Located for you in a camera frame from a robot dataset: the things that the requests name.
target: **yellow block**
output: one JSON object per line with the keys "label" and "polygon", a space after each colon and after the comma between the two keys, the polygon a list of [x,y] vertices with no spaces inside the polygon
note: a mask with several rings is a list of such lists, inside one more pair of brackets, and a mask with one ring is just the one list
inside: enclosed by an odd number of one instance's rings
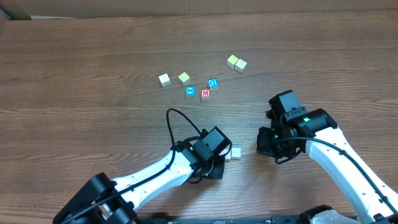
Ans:
{"label": "yellow block", "polygon": [[183,72],[181,75],[178,76],[178,79],[180,80],[180,83],[183,85],[186,85],[190,81],[190,77],[186,72]]}
{"label": "yellow block", "polygon": [[229,59],[226,61],[226,64],[230,67],[230,68],[234,68],[236,62],[238,62],[238,58],[235,55],[231,55],[229,57]]}

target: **white block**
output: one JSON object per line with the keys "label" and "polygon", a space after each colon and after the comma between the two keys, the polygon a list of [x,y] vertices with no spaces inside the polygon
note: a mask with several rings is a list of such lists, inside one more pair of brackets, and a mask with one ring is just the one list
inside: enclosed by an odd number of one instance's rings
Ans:
{"label": "white block", "polygon": [[244,60],[239,59],[238,62],[236,62],[236,64],[235,64],[235,70],[242,73],[243,70],[246,68],[247,64],[248,63],[246,63]]}
{"label": "white block", "polygon": [[169,79],[169,76],[167,75],[167,73],[161,75],[161,76],[159,77],[159,80],[160,80],[162,86],[167,86],[167,85],[169,85],[169,84],[171,83],[171,82],[170,82],[170,79]]}
{"label": "white block", "polygon": [[233,147],[231,149],[231,158],[232,159],[240,159],[242,157],[241,148]]}

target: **toy block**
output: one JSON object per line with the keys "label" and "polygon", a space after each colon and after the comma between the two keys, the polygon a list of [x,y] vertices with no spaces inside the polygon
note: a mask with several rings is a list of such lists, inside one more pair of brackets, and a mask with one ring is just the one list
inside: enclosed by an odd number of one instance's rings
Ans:
{"label": "toy block", "polygon": [[238,62],[238,58],[235,55],[231,55],[227,61],[226,64],[228,65],[229,68],[234,69],[236,62]]}
{"label": "toy block", "polygon": [[167,86],[167,85],[169,85],[169,84],[171,83],[171,82],[170,82],[170,79],[169,79],[169,76],[167,75],[167,73],[161,75],[161,76],[159,77],[159,80],[160,80],[162,86]]}
{"label": "toy block", "polygon": [[194,98],[195,97],[195,87],[194,86],[187,86],[185,88],[185,97],[186,98]]}
{"label": "toy block", "polygon": [[200,92],[200,97],[202,101],[210,100],[210,89],[202,89]]}
{"label": "toy block", "polygon": [[246,63],[244,60],[239,59],[238,62],[236,62],[235,70],[238,71],[238,72],[240,72],[240,73],[242,73],[243,70],[246,68],[246,65],[247,65],[247,64],[248,64],[248,63]]}
{"label": "toy block", "polygon": [[240,159],[242,157],[241,148],[233,147],[231,149],[231,158],[232,159]]}
{"label": "toy block", "polygon": [[[228,149],[224,149],[220,152],[220,156],[223,156],[224,154],[226,154],[228,152]],[[231,152],[232,150],[225,156],[225,161],[230,161],[231,160]]]}
{"label": "toy block", "polygon": [[178,80],[182,83],[183,86],[186,86],[190,83],[191,78],[186,72],[183,72],[181,75],[178,76]]}
{"label": "toy block", "polygon": [[216,78],[212,78],[209,80],[209,89],[211,91],[215,91],[218,89],[218,80]]}

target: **wooden table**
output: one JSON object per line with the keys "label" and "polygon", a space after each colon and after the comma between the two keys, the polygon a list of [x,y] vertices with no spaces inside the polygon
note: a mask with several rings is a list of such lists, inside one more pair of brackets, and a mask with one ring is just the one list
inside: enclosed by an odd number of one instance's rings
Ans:
{"label": "wooden table", "polygon": [[[165,112],[217,125],[243,150],[223,180],[185,184],[139,215],[242,218],[351,205],[308,155],[276,165],[256,154],[268,100],[293,89],[323,108],[398,191],[398,11],[305,12],[6,22],[0,40],[0,222],[50,223],[93,175],[128,175],[170,149]],[[240,74],[226,66],[235,54]],[[177,81],[209,102],[185,99]],[[161,87],[168,73],[172,84]],[[195,131],[173,115],[176,140]]]}

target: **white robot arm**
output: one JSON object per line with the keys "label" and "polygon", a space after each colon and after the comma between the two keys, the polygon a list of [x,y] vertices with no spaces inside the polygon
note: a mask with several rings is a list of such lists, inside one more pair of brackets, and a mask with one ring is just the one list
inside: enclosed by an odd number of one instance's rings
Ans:
{"label": "white robot arm", "polygon": [[[345,194],[361,223],[398,222],[398,195],[355,153],[326,111],[308,113],[292,90],[276,95],[269,103],[267,117],[271,119],[271,128],[260,128],[258,153],[274,157],[281,164],[307,152]],[[288,159],[279,162],[282,157]],[[302,213],[300,222],[358,223],[327,205]]]}
{"label": "white robot arm", "polygon": [[[174,142],[169,111],[180,113],[200,136]],[[109,180],[104,173],[92,177],[55,216],[53,224],[130,224],[137,221],[135,211],[145,203],[191,177],[222,179],[227,153],[220,153],[228,145],[231,150],[232,142],[221,130],[214,127],[210,132],[200,132],[184,114],[172,108],[166,118],[172,147],[163,159],[125,177]],[[108,217],[98,208],[100,205],[108,211]]]}
{"label": "white robot arm", "polygon": [[[389,188],[355,153],[340,128],[326,128],[315,133],[315,139],[333,144],[346,151],[367,173],[394,208],[398,208],[398,194]],[[348,198],[361,223],[375,222],[375,215],[389,217],[393,211],[383,202],[359,169],[344,155],[322,143],[307,141],[306,152],[317,161]]]}

